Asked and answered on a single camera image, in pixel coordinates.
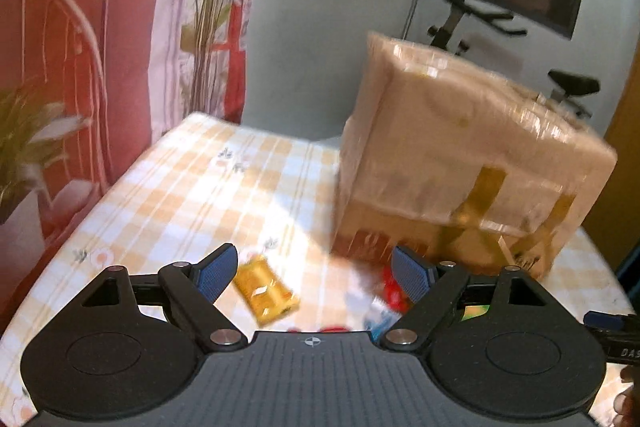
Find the person's right hand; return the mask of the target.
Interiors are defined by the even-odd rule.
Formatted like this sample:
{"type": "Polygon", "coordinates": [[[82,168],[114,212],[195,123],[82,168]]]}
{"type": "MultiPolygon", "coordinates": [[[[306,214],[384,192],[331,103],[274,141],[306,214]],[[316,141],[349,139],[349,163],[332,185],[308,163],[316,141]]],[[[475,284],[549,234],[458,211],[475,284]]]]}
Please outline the person's right hand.
{"type": "Polygon", "coordinates": [[[615,427],[640,426],[640,367],[626,366],[620,371],[620,380],[627,388],[614,400],[615,427]]]}

